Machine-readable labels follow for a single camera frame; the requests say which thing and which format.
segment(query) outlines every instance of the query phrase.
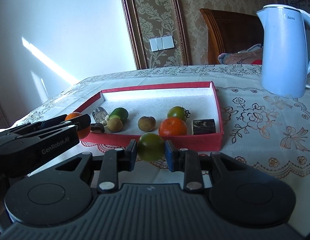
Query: green tomato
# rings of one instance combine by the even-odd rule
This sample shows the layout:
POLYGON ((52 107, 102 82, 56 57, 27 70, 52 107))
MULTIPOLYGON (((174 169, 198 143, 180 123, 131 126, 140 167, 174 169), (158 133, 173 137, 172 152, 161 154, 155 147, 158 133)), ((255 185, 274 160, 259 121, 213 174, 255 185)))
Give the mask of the green tomato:
POLYGON ((186 122, 187 118, 189 118, 190 115, 191 115, 190 112, 186 110, 184 107, 174 106, 172 109, 168 111, 167 118, 177 117, 186 122))
POLYGON ((161 159, 165 154, 165 143, 161 136, 154 133, 144 133, 138 141, 137 153, 147 162, 161 159))

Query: lace tablecloth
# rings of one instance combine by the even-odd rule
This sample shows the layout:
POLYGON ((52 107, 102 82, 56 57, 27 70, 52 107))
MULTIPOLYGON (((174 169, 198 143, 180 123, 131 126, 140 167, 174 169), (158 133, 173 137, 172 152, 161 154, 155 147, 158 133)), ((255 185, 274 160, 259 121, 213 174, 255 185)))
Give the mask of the lace tablecloth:
MULTIPOLYGON (((68 114, 102 89, 173 82, 213 81, 222 108, 222 152, 289 183, 297 204, 290 223, 301 233, 310 231, 310 89, 302 98, 282 98, 260 83, 259 65, 204 65, 147 69, 87 78, 45 102, 14 126, 68 114)), ((310 74, 307 83, 310 85, 310 74)), ((116 146, 81 142, 39 170, 79 152, 103 154, 116 146)), ((183 174, 167 170, 164 159, 138 160, 120 182, 183 181, 183 174)), ((204 175, 206 186, 210 181, 204 175)))

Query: cucumber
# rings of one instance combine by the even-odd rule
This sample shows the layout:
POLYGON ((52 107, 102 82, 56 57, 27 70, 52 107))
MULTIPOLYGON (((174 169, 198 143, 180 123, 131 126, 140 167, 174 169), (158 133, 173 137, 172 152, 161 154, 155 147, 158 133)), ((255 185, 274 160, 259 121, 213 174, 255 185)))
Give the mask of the cucumber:
POLYGON ((111 112, 111 114, 108 117, 108 120, 112 119, 112 118, 119 118, 122 121, 122 123, 124 124, 124 122, 128 118, 128 112, 125 108, 118 107, 118 108, 114 109, 113 112, 111 112))

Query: electric kettle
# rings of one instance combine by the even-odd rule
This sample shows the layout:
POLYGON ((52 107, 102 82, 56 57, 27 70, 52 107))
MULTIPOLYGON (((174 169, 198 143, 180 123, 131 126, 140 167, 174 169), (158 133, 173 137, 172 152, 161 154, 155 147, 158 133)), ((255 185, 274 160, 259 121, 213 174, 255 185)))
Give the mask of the electric kettle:
POLYGON ((310 72, 305 33, 310 14, 282 4, 265 5, 256 14, 264 28, 262 86, 282 97, 302 97, 310 72))

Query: chair backrest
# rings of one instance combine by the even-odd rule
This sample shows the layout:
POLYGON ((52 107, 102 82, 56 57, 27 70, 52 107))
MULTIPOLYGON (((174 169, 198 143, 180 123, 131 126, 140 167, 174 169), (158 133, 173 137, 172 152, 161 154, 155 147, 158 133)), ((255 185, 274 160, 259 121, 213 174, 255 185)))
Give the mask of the chair backrest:
POLYGON ((208 27, 208 63, 220 64, 222 53, 236 53, 263 44, 264 29, 257 16, 202 8, 208 27))

